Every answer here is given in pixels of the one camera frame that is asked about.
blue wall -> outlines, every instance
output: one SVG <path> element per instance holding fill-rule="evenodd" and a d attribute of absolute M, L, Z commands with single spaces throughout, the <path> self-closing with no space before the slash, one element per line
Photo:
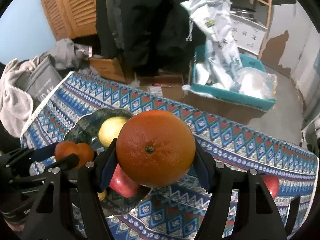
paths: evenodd
<path fill-rule="evenodd" d="M 40 0 L 13 0 L 0 18 L 0 61 L 33 59 L 56 40 Z"/>

white towel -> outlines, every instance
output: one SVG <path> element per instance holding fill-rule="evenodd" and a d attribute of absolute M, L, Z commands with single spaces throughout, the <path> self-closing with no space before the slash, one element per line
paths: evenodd
<path fill-rule="evenodd" d="M 10 61 L 0 78 L 0 120 L 14 137 L 20 137 L 23 125 L 33 111 L 31 96 L 14 85 L 22 73 L 32 72 L 36 68 L 35 62 L 31 60 L 20 66 L 18 63 L 18 59 Z"/>

green ceramic bowl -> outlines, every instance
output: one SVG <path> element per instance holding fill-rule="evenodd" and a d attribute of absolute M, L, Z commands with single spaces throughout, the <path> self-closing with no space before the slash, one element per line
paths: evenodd
<path fill-rule="evenodd" d="M 101 108 L 92 114 L 83 116 L 76 125 L 65 135 L 64 141 L 74 141 L 75 143 L 87 143 L 98 154 L 107 150 L 99 139 L 98 132 L 103 122 L 111 117 L 123 116 L 128 119 L 133 117 L 133 113 L 125 109 Z M 146 198 L 150 192 L 150 188 L 141 186 L 138 194 L 131 198 L 122 197 L 119 193 L 107 189 L 107 197 L 100 201 L 102 210 L 106 217 L 111 215 L 124 215 L 135 208 L 141 200 Z M 75 206 L 79 206 L 77 194 L 73 194 L 72 202 Z"/>

tangerine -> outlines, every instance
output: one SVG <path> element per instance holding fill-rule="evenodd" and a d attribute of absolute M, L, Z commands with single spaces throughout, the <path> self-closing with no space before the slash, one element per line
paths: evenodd
<path fill-rule="evenodd" d="M 116 142 L 121 169 L 147 187 L 165 187 L 189 170 L 196 144 L 188 125 L 162 110 L 142 112 L 122 127 Z"/>
<path fill-rule="evenodd" d="M 78 155 L 79 157 L 78 166 L 76 166 L 74 169 L 79 169 L 81 166 L 87 162 L 93 161 L 94 159 L 94 151 L 88 144 L 75 144 L 74 142 L 69 141 L 64 141 L 57 144 L 54 151 L 54 157 L 58 161 L 72 153 Z"/>

plastic bag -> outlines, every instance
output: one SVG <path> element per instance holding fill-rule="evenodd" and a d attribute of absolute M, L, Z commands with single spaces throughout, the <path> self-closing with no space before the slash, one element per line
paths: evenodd
<path fill-rule="evenodd" d="M 205 68 L 205 64 L 196 64 L 196 83 L 205 85 L 209 79 L 210 72 Z"/>
<path fill-rule="evenodd" d="M 277 86 L 275 74 L 269 74 L 253 67 L 244 67 L 237 71 L 236 80 L 240 84 L 240 94 L 260 99 L 275 98 Z"/>
<path fill-rule="evenodd" d="M 232 36 L 229 0 L 188 0 L 181 5 L 206 35 L 205 64 L 226 90 L 231 89 L 236 71 L 242 68 L 238 47 Z"/>

